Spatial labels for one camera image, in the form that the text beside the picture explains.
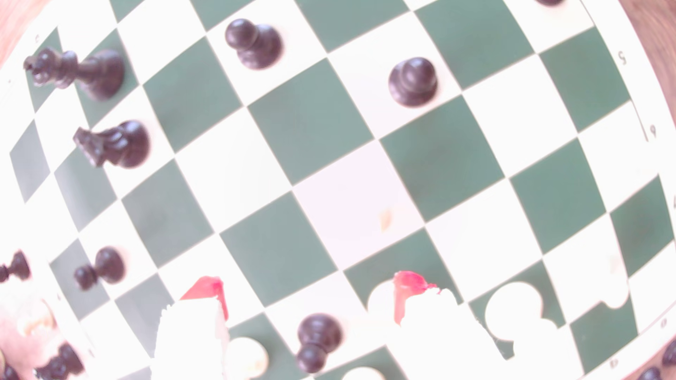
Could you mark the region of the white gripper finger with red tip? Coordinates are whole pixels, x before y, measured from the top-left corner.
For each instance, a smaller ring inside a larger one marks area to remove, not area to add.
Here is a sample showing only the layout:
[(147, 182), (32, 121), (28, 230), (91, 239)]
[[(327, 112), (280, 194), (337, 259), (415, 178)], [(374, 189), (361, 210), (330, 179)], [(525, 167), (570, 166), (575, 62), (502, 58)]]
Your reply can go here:
[(394, 322), (414, 379), (506, 379), (494, 340), (450, 289), (416, 272), (393, 276)]
[(228, 317), (223, 281), (200, 277), (162, 310), (151, 379), (225, 379)]

